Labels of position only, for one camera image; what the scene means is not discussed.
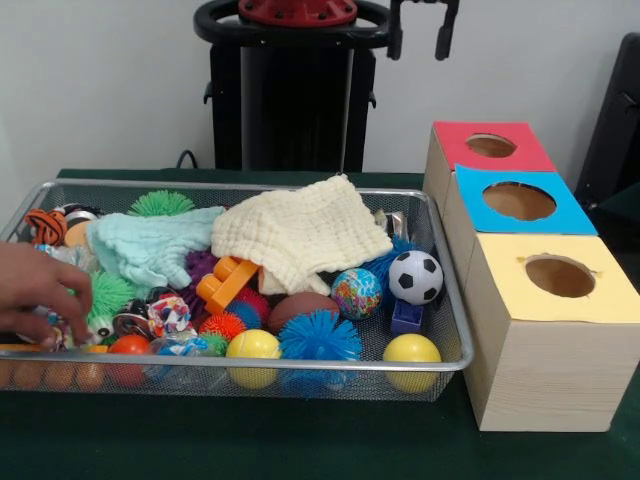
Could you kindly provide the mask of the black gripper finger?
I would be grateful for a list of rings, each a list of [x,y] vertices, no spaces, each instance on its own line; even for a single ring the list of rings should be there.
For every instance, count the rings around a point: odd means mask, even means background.
[[[391,0],[388,16],[388,47],[387,57],[399,60],[402,51],[403,30],[401,26],[402,0]]]
[[[452,37],[458,14],[458,0],[442,0],[446,5],[443,23],[438,30],[435,59],[446,60],[451,51]]]

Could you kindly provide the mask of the person's hand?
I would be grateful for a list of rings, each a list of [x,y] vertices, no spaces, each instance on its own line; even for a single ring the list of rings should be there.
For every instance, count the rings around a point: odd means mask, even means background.
[[[33,312],[48,307],[71,326],[74,340],[85,343],[93,303],[90,276],[26,243],[1,244],[1,331],[51,346],[56,334],[48,320]]]

